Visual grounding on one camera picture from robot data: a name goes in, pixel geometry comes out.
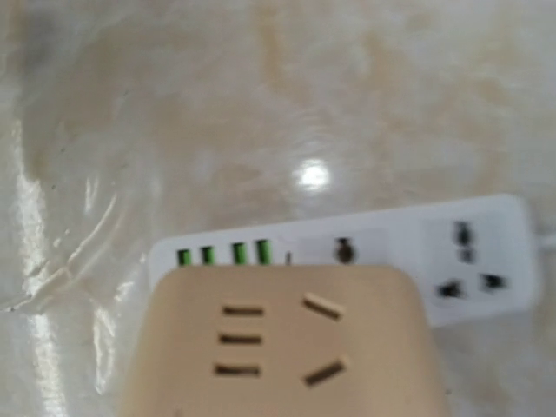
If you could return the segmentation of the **beige cube socket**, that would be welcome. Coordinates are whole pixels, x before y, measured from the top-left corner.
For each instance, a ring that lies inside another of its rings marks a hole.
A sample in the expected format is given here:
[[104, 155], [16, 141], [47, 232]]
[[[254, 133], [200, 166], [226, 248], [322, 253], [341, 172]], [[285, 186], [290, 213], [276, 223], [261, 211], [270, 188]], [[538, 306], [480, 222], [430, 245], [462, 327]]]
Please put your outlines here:
[[419, 291], [384, 266], [185, 267], [155, 286], [121, 416], [447, 416]]

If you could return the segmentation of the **white power strip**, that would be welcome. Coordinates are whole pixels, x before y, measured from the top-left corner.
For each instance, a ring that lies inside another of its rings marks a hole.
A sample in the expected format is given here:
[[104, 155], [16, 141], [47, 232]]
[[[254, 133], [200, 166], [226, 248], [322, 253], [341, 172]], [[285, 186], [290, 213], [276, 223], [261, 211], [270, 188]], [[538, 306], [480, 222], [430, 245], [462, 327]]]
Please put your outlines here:
[[389, 265], [414, 279], [436, 327], [532, 308], [542, 277], [532, 213], [515, 195], [167, 237], [149, 281], [188, 265]]

